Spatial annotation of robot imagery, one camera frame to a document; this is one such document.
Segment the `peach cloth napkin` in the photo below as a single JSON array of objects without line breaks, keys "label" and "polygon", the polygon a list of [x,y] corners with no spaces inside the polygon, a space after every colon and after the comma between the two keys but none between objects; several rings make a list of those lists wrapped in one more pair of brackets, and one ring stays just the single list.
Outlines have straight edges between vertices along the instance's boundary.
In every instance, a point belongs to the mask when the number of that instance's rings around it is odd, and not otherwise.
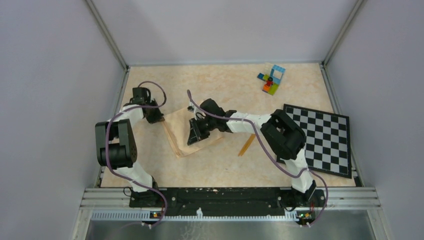
[{"label": "peach cloth napkin", "polygon": [[192,112],[188,111],[186,108],[182,108],[165,115],[164,121],[161,122],[169,144],[177,158],[183,158],[199,150],[205,149],[220,142],[224,137],[220,131],[212,131],[207,139],[192,145],[187,145],[190,133],[189,120],[193,117]]}]

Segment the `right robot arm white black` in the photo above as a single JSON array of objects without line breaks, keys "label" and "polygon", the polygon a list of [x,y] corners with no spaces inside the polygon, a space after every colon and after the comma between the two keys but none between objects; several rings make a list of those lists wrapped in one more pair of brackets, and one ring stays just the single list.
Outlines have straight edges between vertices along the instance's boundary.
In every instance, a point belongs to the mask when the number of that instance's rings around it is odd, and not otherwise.
[{"label": "right robot arm white black", "polygon": [[299,206],[307,206],[313,200],[316,182],[309,172],[305,157],[306,135],[285,111],[277,109],[263,115],[224,111],[211,98],[201,105],[191,101],[187,109],[194,115],[189,120],[188,145],[207,139],[213,130],[249,133],[255,137],[262,135],[278,160],[286,165],[291,187],[295,190],[294,202]]}]

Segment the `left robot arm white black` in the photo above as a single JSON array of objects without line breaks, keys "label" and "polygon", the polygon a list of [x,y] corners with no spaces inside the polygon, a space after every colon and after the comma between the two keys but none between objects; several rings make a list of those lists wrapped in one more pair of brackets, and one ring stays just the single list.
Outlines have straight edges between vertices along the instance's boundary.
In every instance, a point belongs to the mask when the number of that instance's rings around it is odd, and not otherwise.
[{"label": "left robot arm white black", "polygon": [[132,98],[116,116],[96,123],[97,161],[130,183],[130,197],[133,200],[142,200],[147,206],[154,207],[160,202],[161,194],[155,190],[158,187],[154,178],[137,162],[138,150],[133,126],[141,120],[155,124],[165,119],[148,88],[135,87],[132,94]]}]

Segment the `orange plastic spoon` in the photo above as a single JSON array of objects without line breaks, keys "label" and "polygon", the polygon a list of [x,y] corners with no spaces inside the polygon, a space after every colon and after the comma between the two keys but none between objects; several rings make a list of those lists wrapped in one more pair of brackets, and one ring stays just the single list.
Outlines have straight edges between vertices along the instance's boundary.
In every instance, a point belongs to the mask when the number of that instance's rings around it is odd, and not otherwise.
[{"label": "orange plastic spoon", "polygon": [[247,149],[250,147],[250,145],[252,144],[252,142],[255,140],[256,135],[255,134],[251,134],[250,137],[247,139],[247,141],[245,142],[245,144],[243,145],[243,147],[241,148],[241,150],[238,153],[238,157],[241,157],[245,154],[245,152],[247,151]]}]

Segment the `colourful toy brick model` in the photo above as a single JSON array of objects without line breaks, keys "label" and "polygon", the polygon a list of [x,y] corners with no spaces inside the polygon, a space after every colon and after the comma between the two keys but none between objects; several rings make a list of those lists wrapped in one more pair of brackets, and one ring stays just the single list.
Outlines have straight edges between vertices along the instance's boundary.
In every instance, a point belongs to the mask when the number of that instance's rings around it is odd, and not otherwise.
[{"label": "colourful toy brick model", "polygon": [[263,81],[262,91],[273,96],[278,90],[286,69],[280,65],[265,63],[264,72],[260,72],[256,78]]}]

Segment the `black white checkerboard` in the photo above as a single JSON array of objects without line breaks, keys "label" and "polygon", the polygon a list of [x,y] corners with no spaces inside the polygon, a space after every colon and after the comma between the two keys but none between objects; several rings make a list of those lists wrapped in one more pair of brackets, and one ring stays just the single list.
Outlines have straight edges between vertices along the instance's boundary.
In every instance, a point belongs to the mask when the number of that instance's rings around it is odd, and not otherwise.
[{"label": "black white checkerboard", "polygon": [[345,115],[284,104],[283,110],[306,135],[305,159],[317,172],[350,179],[350,118]]}]

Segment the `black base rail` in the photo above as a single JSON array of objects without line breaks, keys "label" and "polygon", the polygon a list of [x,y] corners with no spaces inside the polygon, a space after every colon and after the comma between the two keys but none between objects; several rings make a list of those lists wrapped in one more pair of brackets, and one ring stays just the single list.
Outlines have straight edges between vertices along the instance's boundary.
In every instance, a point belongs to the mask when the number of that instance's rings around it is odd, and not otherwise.
[{"label": "black base rail", "polygon": [[200,209],[206,217],[282,216],[295,210],[323,207],[325,194],[317,189],[305,197],[287,187],[161,188],[130,191],[129,207],[158,208],[165,216],[193,216]]}]

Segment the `aluminium frame profile front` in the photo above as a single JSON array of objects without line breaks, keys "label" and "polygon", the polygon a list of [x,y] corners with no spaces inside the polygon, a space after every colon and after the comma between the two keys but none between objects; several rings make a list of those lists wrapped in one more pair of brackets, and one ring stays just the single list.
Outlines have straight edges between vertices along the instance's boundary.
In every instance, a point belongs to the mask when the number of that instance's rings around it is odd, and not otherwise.
[{"label": "aluminium frame profile front", "polygon": [[129,206],[130,190],[127,188],[88,188],[85,190],[80,208],[91,211],[93,220],[140,221],[154,223],[162,221],[199,221],[199,222],[244,222],[244,221],[290,221],[312,222],[321,210],[359,211],[378,210],[381,203],[372,187],[330,187],[323,190],[325,201],[322,207],[301,208],[293,213],[277,216],[204,216],[201,209],[190,216],[166,216],[165,210],[154,208],[132,208]]}]

